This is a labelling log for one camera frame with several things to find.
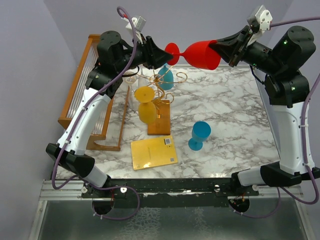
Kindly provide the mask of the clear ribbed wine glass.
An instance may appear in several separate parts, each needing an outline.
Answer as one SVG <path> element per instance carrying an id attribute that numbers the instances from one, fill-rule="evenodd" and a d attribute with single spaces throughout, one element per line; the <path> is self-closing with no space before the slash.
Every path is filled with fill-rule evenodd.
<path id="1" fill-rule="evenodd" d="M 139 67 L 139 72 L 136 75 L 137 79 L 137 88 L 145 87 L 148 85 L 148 81 L 146 76 L 143 73 L 144 68 L 142 66 Z"/>

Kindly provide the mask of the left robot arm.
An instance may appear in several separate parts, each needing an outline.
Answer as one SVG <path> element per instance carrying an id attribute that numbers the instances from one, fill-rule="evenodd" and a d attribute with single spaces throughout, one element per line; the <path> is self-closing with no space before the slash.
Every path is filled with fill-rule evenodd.
<path id="1" fill-rule="evenodd" d="M 103 198 L 111 190 L 107 182 L 109 176 L 95 165 L 94 158 L 85 154 L 92 130 L 122 84 L 128 69 L 140 65 L 157 69 L 170 61 L 173 55 L 156 46 L 151 36 L 143 38 L 141 43 L 135 37 L 133 46 L 129 46 L 113 30 L 100 35 L 96 49 L 98 57 L 87 76 L 75 115 L 57 143 L 48 144 L 45 151 L 54 160 L 52 181 L 58 166 L 61 166 L 92 184 L 94 193 Z"/>

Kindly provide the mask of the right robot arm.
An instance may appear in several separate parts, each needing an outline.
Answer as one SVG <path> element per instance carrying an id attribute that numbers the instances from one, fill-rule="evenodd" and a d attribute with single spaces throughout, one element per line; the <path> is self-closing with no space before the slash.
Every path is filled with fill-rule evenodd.
<path id="1" fill-rule="evenodd" d="M 304 107 L 310 85 L 300 72 L 316 50 L 314 35 L 303 26 L 292 26 L 274 48 L 250 43 L 251 37 L 251 29 L 245 26 L 209 44 L 230 66 L 242 61 L 265 73 L 263 84 L 278 125 L 280 160 L 233 173 L 229 189 L 236 196 L 252 185 L 290 187 L 320 176 L 310 152 Z"/>

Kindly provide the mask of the blue plastic wine glass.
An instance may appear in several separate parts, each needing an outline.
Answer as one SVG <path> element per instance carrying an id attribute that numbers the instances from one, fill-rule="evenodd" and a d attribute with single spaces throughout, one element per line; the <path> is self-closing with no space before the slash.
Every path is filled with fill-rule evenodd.
<path id="1" fill-rule="evenodd" d="M 211 134 L 211 127 L 205 121 L 197 121 L 191 131 L 191 139 L 188 141 L 188 146 L 193 151 L 199 151 Z"/>
<path id="2" fill-rule="evenodd" d="M 174 87 L 174 76 L 167 64 L 163 65 L 157 74 L 162 77 L 159 83 L 160 88 L 164 91 L 168 91 Z"/>

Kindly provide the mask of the red plastic wine glass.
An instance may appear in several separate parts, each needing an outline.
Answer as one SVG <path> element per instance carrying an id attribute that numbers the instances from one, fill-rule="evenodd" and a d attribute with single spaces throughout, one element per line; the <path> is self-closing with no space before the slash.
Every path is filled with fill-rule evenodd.
<path id="1" fill-rule="evenodd" d="M 210 48 L 210 44 L 216 43 L 217 40 L 198 41 L 191 44 L 184 52 L 180 52 L 178 45 L 171 42 L 164 49 L 173 56 L 167 64 L 173 66 L 178 63 L 180 57 L 183 57 L 192 67 L 215 70 L 221 62 L 221 56 Z"/>

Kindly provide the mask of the blue plastic wine glass front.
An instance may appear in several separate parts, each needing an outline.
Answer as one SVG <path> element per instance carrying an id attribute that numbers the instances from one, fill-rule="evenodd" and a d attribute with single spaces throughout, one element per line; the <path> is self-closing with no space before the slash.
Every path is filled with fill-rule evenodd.
<path id="1" fill-rule="evenodd" d="M 188 141 L 188 146 L 193 151 L 199 151 L 211 134 L 211 127 L 205 121 L 197 121 L 191 131 L 191 139 Z"/>

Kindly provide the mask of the yellow plastic wine glass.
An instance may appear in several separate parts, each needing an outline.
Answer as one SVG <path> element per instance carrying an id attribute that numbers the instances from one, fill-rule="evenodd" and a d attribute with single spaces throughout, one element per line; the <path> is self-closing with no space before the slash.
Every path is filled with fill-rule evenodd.
<path id="1" fill-rule="evenodd" d="M 139 102 L 139 119 L 145 124 L 153 123 L 156 120 L 156 107 L 153 103 L 154 90 L 149 86 L 142 86 L 135 91 L 134 96 Z"/>

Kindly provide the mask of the clear smooth wine glass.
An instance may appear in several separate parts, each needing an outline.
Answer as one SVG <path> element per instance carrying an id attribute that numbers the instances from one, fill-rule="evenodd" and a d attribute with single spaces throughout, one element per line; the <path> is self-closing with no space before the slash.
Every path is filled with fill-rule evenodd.
<path id="1" fill-rule="evenodd" d="M 138 105 L 139 105 L 139 102 L 135 98 L 135 90 L 138 87 L 137 76 L 134 74 L 133 71 L 126 71 L 124 74 L 126 75 L 126 77 L 124 78 L 124 81 L 126 85 L 129 87 L 129 96 L 128 96 L 129 107 L 133 111 L 137 111 Z"/>

